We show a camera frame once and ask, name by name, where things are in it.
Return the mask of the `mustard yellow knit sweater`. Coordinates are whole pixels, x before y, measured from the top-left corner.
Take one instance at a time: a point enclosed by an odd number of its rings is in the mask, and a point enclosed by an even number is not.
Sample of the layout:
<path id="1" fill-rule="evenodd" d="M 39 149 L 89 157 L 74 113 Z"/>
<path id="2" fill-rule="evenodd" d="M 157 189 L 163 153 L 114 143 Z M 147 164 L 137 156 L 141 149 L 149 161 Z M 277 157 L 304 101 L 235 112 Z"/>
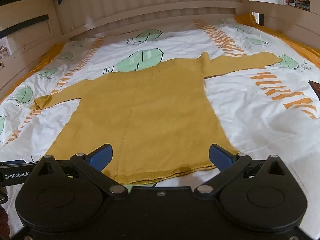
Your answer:
<path id="1" fill-rule="evenodd" d="M 136 72 L 82 80 L 36 98 L 36 110 L 78 99 L 79 105 L 47 151 L 56 159 L 113 148 L 104 174 L 121 184 L 144 184 L 212 168 L 212 144 L 236 154 L 204 91 L 208 77 L 265 68 L 280 61 L 251 56 L 171 59 Z"/>

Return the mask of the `white leaf-print duvet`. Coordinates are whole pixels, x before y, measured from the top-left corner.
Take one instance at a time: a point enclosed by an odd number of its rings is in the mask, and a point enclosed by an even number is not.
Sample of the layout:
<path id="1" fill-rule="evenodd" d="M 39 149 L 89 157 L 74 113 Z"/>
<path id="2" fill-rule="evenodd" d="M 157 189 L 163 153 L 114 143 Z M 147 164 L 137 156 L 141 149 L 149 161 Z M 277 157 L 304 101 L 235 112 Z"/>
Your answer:
<path id="1" fill-rule="evenodd" d="M 308 199 L 301 224 L 319 237 L 319 57 L 230 18 L 219 24 L 185 22 L 118 37 L 81 38 L 52 52 L 1 101 L 1 160 L 39 160 L 76 111 L 79 100 L 33 110 L 34 100 L 106 74 L 139 70 L 145 63 L 273 53 L 280 62 L 204 81 L 204 92 L 231 144 L 254 159 L 279 155 Z"/>

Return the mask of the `dark booklet on bed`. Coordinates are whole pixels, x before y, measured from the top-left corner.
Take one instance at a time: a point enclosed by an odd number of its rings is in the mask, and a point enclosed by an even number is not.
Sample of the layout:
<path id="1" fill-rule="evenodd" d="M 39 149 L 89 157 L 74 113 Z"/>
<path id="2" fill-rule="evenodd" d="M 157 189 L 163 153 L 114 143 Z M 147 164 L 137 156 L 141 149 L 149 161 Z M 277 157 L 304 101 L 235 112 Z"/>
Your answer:
<path id="1" fill-rule="evenodd" d="M 320 84 L 311 80 L 308 83 L 310 87 L 313 89 L 314 93 L 317 95 L 318 99 L 320 100 Z"/>

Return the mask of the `cream shelf unit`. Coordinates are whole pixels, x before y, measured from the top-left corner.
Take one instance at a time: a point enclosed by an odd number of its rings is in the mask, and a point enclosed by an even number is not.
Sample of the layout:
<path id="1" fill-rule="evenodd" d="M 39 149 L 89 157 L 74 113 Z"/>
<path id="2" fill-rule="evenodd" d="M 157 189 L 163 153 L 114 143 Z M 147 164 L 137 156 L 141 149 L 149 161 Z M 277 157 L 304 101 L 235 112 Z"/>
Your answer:
<path id="1" fill-rule="evenodd" d="M 61 36 L 54 0 L 1 0 L 1 97 Z"/>

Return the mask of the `cream wooden headboard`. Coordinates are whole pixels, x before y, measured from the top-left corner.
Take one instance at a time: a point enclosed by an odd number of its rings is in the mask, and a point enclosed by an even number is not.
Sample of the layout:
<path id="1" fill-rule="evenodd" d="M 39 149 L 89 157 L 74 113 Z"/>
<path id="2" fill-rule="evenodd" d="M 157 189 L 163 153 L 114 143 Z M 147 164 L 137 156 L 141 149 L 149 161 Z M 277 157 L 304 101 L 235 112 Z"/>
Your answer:
<path id="1" fill-rule="evenodd" d="M 249 0 L 47 0 L 49 26 L 65 39 L 132 24 L 173 18 L 221 19 L 247 11 Z"/>

